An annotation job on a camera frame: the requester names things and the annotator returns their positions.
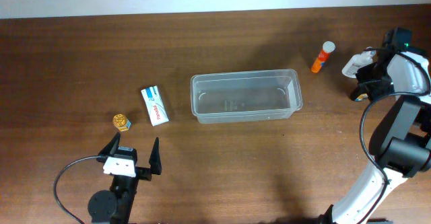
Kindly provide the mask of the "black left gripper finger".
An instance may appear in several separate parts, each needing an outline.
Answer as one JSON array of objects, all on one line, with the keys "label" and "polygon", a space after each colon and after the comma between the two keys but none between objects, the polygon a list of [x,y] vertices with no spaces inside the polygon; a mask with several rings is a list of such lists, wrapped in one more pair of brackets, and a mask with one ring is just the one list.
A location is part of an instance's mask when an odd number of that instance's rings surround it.
[{"label": "black left gripper finger", "polygon": [[119,147],[121,134],[117,132],[116,135],[112,138],[112,140],[99,152],[100,157],[112,156],[116,152]]},{"label": "black left gripper finger", "polygon": [[160,175],[162,173],[162,163],[160,158],[160,150],[159,150],[159,138],[156,137],[154,141],[154,145],[152,147],[152,152],[149,158],[149,164],[151,173],[155,175]]}]

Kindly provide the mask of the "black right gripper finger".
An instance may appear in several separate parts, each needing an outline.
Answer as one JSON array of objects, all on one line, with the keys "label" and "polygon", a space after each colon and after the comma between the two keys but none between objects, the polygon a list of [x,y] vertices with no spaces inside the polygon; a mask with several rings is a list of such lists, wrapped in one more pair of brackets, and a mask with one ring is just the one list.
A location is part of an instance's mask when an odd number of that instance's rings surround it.
[{"label": "black right gripper finger", "polygon": [[393,92],[393,85],[387,83],[370,82],[358,84],[356,88],[365,89],[368,94],[368,99],[371,102],[383,95],[387,95]]},{"label": "black right gripper finger", "polygon": [[376,77],[373,73],[375,66],[376,63],[372,63],[366,65],[365,67],[359,68],[358,72],[356,73],[356,79],[358,80],[358,83],[366,83],[378,80],[378,77]]}]

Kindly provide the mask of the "dark bottle white cap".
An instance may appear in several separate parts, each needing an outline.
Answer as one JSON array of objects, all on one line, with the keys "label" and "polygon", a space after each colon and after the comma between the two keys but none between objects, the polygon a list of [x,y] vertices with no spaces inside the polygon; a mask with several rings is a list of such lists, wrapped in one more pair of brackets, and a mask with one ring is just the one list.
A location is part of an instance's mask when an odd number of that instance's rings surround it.
[{"label": "dark bottle white cap", "polygon": [[349,98],[355,102],[363,102],[368,99],[368,94],[365,89],[356,88],[351,92]]}]

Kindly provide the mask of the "orange tube white cap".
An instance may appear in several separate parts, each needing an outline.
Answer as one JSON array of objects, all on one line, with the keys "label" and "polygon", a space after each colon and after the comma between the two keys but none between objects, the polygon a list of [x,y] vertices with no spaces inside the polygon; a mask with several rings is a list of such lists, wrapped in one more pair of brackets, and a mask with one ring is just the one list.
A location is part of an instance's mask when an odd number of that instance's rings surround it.
[{"label": "orange tube white cap", "polygon": [[322,45],[322,49],[312,64],[311,71],[313,73],[318,73],[323,65],[326,63],[329,55],[335,50],[335,44],[332,41],[326,41]]}]

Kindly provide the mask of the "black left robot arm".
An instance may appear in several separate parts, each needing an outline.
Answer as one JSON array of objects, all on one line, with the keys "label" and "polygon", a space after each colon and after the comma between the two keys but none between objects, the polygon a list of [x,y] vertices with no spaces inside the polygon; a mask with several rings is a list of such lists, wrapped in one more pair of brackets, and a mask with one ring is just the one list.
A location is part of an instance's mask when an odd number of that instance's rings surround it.
[{"label": "black left robot arm", "polygon": [[99,152],[96,160],[103,163],[103,172],[112,176],[108,190],[96,192],[88,202],[91,222],[97,224],[128,224],[139,181],[150,181],[153,175],[162,173],[159,139],[155,139],[149,159],[149,167],[138,167],[137,150],[119,145],[117,133]]}]

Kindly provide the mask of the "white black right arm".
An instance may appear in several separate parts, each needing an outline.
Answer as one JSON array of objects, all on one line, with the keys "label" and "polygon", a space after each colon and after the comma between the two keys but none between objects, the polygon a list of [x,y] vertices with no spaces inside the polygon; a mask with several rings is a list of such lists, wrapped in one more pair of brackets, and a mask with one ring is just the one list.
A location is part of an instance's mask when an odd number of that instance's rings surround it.
[{"label": "white black right arm", "polygon": [[430,74],[425,50],[410,44],[411,30],[389,30],[378,48],[353,56],[358,84],[350,99],[370,101],[359,135],[376,103],[395,103],[375,128],[369,142],[360,138],[368,163],[350,191],[316,219],[316,223],[368,223],[381,202],[418,172],[430,170]]}]

